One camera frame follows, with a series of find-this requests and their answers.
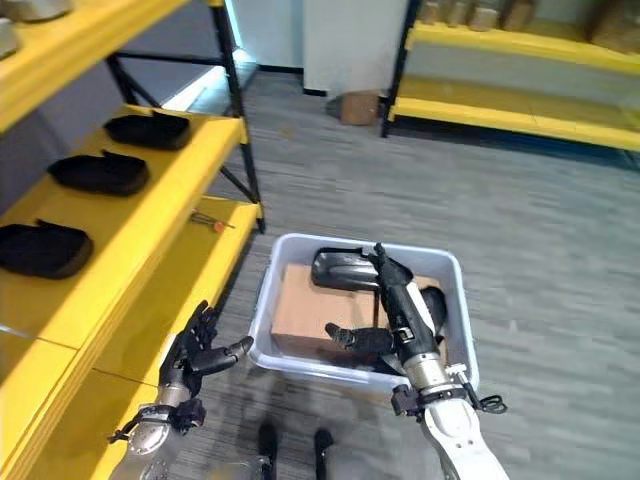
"floor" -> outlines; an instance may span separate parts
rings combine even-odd
[[[450,250],[460,260],[480,393],[506,415],[482,432],[510,478],[640,478],[640,175],[605,161],[342,126],[294,76],[259,73],[246,93],[268,231],[257,235],[221,321],[246,334],[274,240],[288,232]],[[240,172],[236,156],[229,166]],[[233,192],[221,178],[216,193]],[[323,384],[249,362],[204,381],[205,425],[172,478],[204,479],[255,452],[258,425],[281,431],[278,477],[313,478],[312,436],[381,478],[441,478],[413,421]]]

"wall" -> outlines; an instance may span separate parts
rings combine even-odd
[[[257,63],[303,66],[304,0],[231,0],[231,6],[238,19],[242,48]]]
[[[540,0],[537,16],[581,21],[597,0]],[[406,2],[385,0],[307,0],[305,88],[335,90],[349,83],[388,88]],[[608,104],[624,102],[637,91],[637,77],[533,57],[418,44],[405,71],[418,75],[475,81],[544,91]]]
[[[213,32],[207,7],[197,1],[144,32],[127,48],[216,56]],[[207,67],[130,60],[127,68],[162,101]],[[5,132],[0,138],[0,213],[121,104],[108,69],[99,63]]]
[[[388,86],[405,10],[405,1],[306,0],[305,88]]]

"plastic crate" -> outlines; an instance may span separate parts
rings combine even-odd
[[[373,246],[374,242],[299,233],[280,237],[274,244],[271,263],[265,272],[251,323],[249,335],[255,340],[249,351],[251,360],[262,368],[278,370],[292,378],[319,380],[371,393],[389,393],[397,385],[408,384],[407,379],[401,376],[337,367],[317,359],[284,355],[271,337],[271,326],[287,265],[311,265],[316,251],[322,247],[363,247],[365,252],[372,252]],[[478,363],[458,260],[444,250],[390,243],[385,243],[384,247],[389,256],[409,267],[414,274],[433,277],[440,282],[448,310],[445,336],[449,364],[466,364],[471,384],[477,388]]]

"brown box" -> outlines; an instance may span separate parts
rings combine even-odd
[[[466,22],[469,15],[469,0],[449,0],[446,9],[446,21],[450,27]]]
[[[349,92],[342,95],[340,122],[346,125],[373,125],[378,119],[377,90]]]
[[[417,277],[416,281],[420,288],[440,286],[432,278]],[[381,305],[378,318],[374,319],[372,292],[318,287],[311,281],[311,267],[288,265],[271,327],[278,348],[286,355],[327,361],[353,358],[353,353],[346,352],[327,335],[324,327],[328,322],[343,328],[387,328],[389,325]]]
[[[498,23],[498,8],[494,2],[476,2],[469,15],[469,29],[488,32]]]
[[[587,27],[587,38],[618,52],[640,52],[640,3],[611,0],[604,4]]]
[[[424,0],[420,9],[420,21],[433,25],[440,19],[440,2],[438,0]]]
[[[525,30],[536,13],[534,0],[512,0],[502,16],[502,28],[510,32]]]

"yellow shelf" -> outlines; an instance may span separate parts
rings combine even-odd
[[[127,444],[109,445],[107,437],[155,397],[149,385],[91,370],[27,478],[108,479]]]
[[[74,0],[59,19],[17,25],[22,48],[0,61],[0,132],[189,0]]]
[[[253,229],[260,207],[204,197],[198,210],[235,228],[221,234],[188,223],[127,312],[95,368],[158,384],[163,354],[202,300],[215,304]]]
[[[124,112],[145,110],[126,107]],[[23,478],[74,392],[107,344],[123,315],[193,206],[241,139],[242,120],[187,115],[193,136],[178,152],[117,144],[100,129],[79,152],[100,149],[144,159],[151,178],[132,197],[94,195],[58,186],[43,178],[2,218],[0,225],[31,223],[37,218],[85,230],[95,251],[75,276],[47,280],[0,270],[2,323],[28,336],[77,349],[55,389],[47,397],[47,415],[29,426],[30,441],[21,442],[6,466],[7,478]],[[24,361],[31,360],[31,350]],[[50,382],[49,370],[25,382]]]
[[[434,25],[417,22],[407,46],[411,47],[413,42],[530,55],[632,75],[640,74],[640,55],[619,53],[593,45],[584,40],[576,27],[553,22],[534,22],[526,32],[500,29],[475,32],[464,25],[451,28],[440,22]]]
[[[405,76],[395,115],[640,150],[636,112],[538,93]]]
[[[59,391],[75,353],[42,340],[0,333],[1,478],[10,478],[17,452],[33,438],[33,419],[55,421],[48,417],[55,410],[50,393]]]

